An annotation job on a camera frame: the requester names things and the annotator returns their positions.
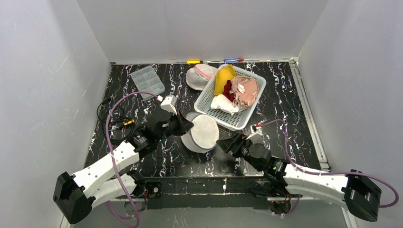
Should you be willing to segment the black base frame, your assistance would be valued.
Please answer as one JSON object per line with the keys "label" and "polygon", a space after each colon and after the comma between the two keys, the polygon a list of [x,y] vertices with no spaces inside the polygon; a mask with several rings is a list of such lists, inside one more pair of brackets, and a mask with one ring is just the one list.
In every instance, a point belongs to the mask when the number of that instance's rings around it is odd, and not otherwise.
{"label": "black base frame", "polygon": [[296,199],[263,177],[147,177],[135,183],[133,198],[148,209],[253,208],[282,214]]}

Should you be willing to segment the white mesh bag blue zipper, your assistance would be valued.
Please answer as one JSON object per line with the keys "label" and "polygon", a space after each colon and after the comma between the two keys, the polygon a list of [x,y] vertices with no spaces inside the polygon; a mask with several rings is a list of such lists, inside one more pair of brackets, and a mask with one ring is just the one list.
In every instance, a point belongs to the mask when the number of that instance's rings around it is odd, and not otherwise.
{"label": "white mesh bag blue zipper", "polygon": [[193,127],[181,136],[184,146],[195,153],[205,154],[213,150],[220,135],[216,121],[211,116],[199,112],[188,113],[186,119]]}

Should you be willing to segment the white bra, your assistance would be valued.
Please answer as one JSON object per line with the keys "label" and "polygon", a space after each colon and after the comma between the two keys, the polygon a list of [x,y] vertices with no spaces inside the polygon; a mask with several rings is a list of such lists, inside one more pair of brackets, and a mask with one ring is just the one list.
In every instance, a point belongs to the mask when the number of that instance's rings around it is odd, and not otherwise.
{"label": "white bra", "polygon": [[231,102],[226,96],[224,95],[217,95],[213,98],[210,109],[213,110],[221,110],[225,113],[230,114],[231,116],[239,113],[241,111],[246,110],[247,106],[238,105],[236,107],[233,106],[233,102]]}

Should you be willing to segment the yellow bra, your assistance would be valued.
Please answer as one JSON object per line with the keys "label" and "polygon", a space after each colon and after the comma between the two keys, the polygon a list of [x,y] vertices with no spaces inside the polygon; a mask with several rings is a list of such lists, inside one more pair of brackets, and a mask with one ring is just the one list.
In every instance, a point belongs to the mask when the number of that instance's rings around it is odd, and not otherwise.
{"label": "yellow bra", "polygon": [[213,95],[216,96],[222,94],[227,81],[231,81],[236,75],[237,74],[232,65],[226,65],[224,68],[218,70],[214,79],[215,88]]}

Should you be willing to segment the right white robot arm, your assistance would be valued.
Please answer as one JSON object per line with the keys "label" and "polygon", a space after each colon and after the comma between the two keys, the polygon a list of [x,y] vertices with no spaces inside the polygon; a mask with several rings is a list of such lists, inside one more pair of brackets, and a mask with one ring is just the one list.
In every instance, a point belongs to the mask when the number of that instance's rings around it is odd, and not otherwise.
{"label": "right white robot arm", "polygon": [[381,189],[363,173],[351,170],[334,174],[293,165],[290,161],[272,156],[261,143],[253,143],[247,136],[236,134],[217,140],[217,145],[234,158],[243,158],[270,182],[270,194],[308,196],[326,200],[347,209],[355,217],[376,222],[380,208]]}

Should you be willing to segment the aluminium side rail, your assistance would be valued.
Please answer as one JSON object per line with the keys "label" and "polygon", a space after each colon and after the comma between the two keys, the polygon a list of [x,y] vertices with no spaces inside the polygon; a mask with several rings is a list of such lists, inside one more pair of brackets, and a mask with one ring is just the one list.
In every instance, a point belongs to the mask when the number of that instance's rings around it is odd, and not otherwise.
{"label": "aluminium side rail", "polygon": [[316,150],[316,154],[317,154],[317,158],[321,167],[322,171],[331,171],[331,167],[329,166],[328,163],[328,159],[325,153],[325,150],[323,148],[323,144],[320,140],[315,122],[314,122],[314,118],[309,106],[309,102],[308,102],[308,98],[307,98],[307,94],[305,92],[305,88],[303,85],[303,81],[302,81],[302,77],[301,77],[301,73],[300,70],[298,68],[298,57],[291,57],[291,59],[289,60],[289,65],[290,65],[290,69],[291,69],[291,73],[293,76],[293,80],[295,82],[296,88],[297,88],[297,92],[303,107],[303,111],[304,111],[304,116],[307,120],[307,124],[310,130],[310,134],[314,143],[314,147]]}

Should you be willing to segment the white plastic basket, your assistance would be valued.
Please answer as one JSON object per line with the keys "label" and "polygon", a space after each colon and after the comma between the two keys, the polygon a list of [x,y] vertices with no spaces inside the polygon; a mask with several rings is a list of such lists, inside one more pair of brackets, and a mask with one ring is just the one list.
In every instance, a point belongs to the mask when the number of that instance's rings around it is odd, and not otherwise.
{"label": "white plastic basket", "polygon": [[257,99],[255,100],[254,104],[241,112],[235,113],[234,115],[231,115],[219,109],[211,109],[211,103],[213,101],[213,90],[215,88],[215,76],[212,76],[211,80],[207,83],[204,90],[202,90],[196,102],[194,103],[194,109],[199,113],[211,116],[218,125],[226,127],[232,131],[238,131],[245,128],[247,123],[249,122],[261,98],[261,95],[264,92],[267,81],[265,78],[254,74],[246,69],[242,69],[237,66],[234,66],[233,69],[237,75],[248,76],[257,81],[259,92],[257,93]]}

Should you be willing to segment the clear plastic organizer box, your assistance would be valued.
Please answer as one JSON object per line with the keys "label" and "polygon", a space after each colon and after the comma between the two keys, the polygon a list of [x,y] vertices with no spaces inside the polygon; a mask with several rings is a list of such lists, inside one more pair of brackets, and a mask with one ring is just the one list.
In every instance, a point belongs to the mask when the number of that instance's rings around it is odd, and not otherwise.
{"label": "clear plastic organizer box", "polygon": [[165,86],[152,66],[146,66],[129,74],[136,88],[141,92],[161,95]]}

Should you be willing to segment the beige pink bra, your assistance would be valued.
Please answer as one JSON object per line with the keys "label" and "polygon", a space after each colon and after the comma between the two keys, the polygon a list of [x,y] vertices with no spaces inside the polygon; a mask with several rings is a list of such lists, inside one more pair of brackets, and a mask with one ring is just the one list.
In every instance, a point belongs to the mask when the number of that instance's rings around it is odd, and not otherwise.
{"label": "beige pink bra", "polygon": [[234,95],[234,107],[250,107],[257,99],[259,86],[255,79],[248,76],[236,76],[231,80],[230,93]]}

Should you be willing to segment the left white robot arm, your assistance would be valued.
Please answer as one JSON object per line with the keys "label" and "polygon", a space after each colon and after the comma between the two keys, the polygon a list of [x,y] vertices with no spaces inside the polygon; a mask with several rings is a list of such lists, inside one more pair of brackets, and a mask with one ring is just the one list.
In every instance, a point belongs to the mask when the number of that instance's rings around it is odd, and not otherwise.
{"label": "left white robot arm", "polygon": [[76,224],[91,210],[116,197],[158,198],[160,184],[147,183],[137,171],[119,172],[153,153],[158,144],[168,137],[182,136],[194,124],[180,111],[171,114],[164,111],[161,119],[139,126],[128,140],[123,141],[112,153],[92,165],[73,174],[64,172],[56,181],[53,201],[70,224]]}

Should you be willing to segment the red bra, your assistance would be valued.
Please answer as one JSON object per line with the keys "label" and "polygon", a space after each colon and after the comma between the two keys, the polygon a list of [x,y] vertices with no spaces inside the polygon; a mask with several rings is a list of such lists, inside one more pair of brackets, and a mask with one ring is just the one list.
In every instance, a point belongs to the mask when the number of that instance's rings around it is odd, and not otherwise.
{"label": "red bra", "polygon": [[235,95],[232,92],[232,83],[231,80],[228,80],[226,85],[224,86],[224,90],[222,93],[228,100],[233,102],[235,100]]}

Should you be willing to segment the white mesh bag pink zipper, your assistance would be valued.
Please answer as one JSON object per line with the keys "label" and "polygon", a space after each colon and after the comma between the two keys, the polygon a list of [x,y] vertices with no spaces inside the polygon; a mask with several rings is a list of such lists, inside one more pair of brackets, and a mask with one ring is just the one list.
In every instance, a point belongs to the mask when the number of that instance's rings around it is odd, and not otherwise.
{"label": "white mesh bag pink zipper", "polygon": [[197,91],[202,91],[218,69],[207,64],[196,64],[190,68],[185,76],[186,84]]}

